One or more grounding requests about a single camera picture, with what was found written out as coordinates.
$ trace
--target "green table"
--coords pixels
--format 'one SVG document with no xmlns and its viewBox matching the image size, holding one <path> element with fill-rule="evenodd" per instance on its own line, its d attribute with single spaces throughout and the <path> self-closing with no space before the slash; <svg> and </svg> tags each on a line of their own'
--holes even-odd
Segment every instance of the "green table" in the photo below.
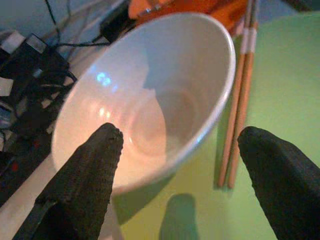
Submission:
<svg viewBox="0 0 320 240">
<path fill-rule="evenodd" d="M 125 239 L 276 239 L 242 161 L 234 190 L 215 188 L 228 112 L 174 176 L 114 199 Z M 319 121 L 320 13 L 262 25 L 247 125 L 292 142 L 319 167 Z"/>
</svg>

